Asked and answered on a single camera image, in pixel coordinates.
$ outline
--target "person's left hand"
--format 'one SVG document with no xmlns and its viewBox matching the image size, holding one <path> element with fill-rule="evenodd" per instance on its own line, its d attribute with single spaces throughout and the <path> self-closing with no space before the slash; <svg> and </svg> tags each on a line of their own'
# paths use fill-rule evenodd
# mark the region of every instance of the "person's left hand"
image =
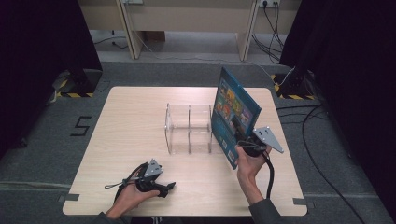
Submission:
<svg viewBox="0 0 396 224">
<path fill-rule="evenodd" d="M 135 183 L 129 184 L 122 190 L 113 206 L 106 212 L 106 215 L 109 218 L 117 219 L 124 213 L 136 208 L 143 201 L 156 197 L 159 194 L 159 190 L 141 192 L 137 189 Z"/>
</svg>

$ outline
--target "book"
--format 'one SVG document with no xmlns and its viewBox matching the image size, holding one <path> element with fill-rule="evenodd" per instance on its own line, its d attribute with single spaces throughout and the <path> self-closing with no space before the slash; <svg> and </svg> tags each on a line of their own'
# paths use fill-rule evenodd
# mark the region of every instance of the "book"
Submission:
<svg viewBox="0 0 396 224">
<path fill-rule="evenodd" d="M 234 123 L 238 131 L 250 136 L 262 109 L 251 98 L 239 81 L 225 67 L 221 69 L 218 90 L 211 117 L 212 133 L 219 142 L 231 166 L 236 169 Z"/>
</svg>

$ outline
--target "sleeve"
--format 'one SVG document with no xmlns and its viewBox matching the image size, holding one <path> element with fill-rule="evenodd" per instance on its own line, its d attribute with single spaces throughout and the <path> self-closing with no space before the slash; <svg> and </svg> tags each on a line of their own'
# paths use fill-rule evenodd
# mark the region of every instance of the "sleeve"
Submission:
<svg viewBox="0 0 396 224">
<path fill-rule="evenodd" d="M 105 213 L 101 212 L 92 222 L 91 224 L 119 224 L 114 219 L 108 218 Z"/>
<path fill-rule="evenodd" d="M 270 199 L 254 203 L 248 209 L 255 224 L 284 223 Z"/>
</svg>

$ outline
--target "colorful magazine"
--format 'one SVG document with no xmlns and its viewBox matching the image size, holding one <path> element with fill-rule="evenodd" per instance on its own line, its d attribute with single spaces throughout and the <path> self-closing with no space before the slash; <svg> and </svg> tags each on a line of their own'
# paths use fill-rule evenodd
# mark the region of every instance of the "colorful magazine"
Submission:
<svg viewBox="0 0 396 224">
<path fill-rule="evenodd" d="M 236 78 L 224 67 L 221 69 L 218 91 L 212 113 L 212 132 L 218 140 L 231 166 L 236 169 L 238 154 L 235 127 L 238 121 L 239 131 L 250 136 L 262 109 L 245 91 Z"/>
</svg>

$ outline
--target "acrylic divider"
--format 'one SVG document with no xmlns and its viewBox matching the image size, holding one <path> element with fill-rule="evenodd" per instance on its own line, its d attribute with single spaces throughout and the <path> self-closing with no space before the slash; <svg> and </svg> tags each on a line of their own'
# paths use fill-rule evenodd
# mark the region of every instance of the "acrylic divider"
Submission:
<svg viewBox="0 0 396 224">
<path fill-rule="evenodd" d="M 222 153 L 212 134 L 213 105 L 167 105 L 165 138 L 169 154 Z"/>
</svg>

